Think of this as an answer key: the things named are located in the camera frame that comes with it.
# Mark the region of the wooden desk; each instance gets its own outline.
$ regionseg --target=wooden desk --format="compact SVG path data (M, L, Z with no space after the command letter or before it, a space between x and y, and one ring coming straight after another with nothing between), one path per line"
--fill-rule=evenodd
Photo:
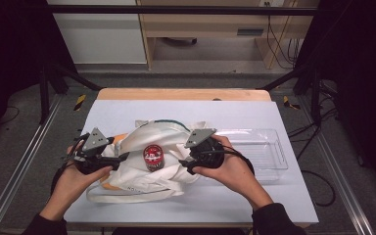
M263 0L137 0L142 6L262 6ZM319 0L284 0L277 7L316 7ZM275 63L275 55L280 47L272 33L268 32L268 16L207 16L207 15L140 15L142 36L145 44L148 67L152 67L155 42L158 37L201 38L201 37L252 37L256 39L258 52L265 66L270 69ZM270 24L280 42L286 38L306 37L312 17L272 16ZM255 35L244 35L239 29L257 29Z
M94 102L83 132L98 127L106 136L114 136L133 130L137 119L161 118L186 123L205 121L216 129L276 130L288 169L280 179L263 187L275 202L285 206L298 225L318 222L276 103L270 101L266 91L106 88ZM211 179L202 180L188 185L184 195L150 203L97 204L87 201L84 193L69 208L65 219L69 223L105 227L252 225L247 200L216 181L210 185L204 180Z

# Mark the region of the red can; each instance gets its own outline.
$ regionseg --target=red can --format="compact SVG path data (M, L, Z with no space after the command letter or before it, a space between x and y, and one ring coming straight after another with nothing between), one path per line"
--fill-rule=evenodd
M150 145L143 151L143 159L146 167L151 171L164 168L165 158L164 151L159 145Z

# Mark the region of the person's left hand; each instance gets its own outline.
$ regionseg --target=person's left hand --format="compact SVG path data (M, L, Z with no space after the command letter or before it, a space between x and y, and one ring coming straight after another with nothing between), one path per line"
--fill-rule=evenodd
M91 174L81 173L73 161L68 162L60 176L54 192L40 215L46 219L60 221L75 200L96 180L109 175L113 168L106 166Z

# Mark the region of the black sleeve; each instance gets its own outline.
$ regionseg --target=black sleeve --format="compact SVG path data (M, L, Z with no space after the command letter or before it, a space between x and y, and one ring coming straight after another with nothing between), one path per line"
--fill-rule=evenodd
M253 234L259 235L305 235L305 231L296 226L281 204L270 204L253 212Z
M37 214L22 235L37 234L67 235L66 221L51 221Z

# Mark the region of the wooden cabinet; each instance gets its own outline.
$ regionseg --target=wooden cabinet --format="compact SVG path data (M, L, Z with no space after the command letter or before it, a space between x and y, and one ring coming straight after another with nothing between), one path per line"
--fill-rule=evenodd
M283 7L316 7L319 0L284 0ZM142 6L241 6L258 7L260 0L137 0ZM140 15L142 34L149 68L155 52L158 37L201 38L201 37L253 37L256 39L265 66L270 69L277 54L278 40L285 38L305 38L312 17L272 16L270 25L273 33L268 33L268 16L237 15Z

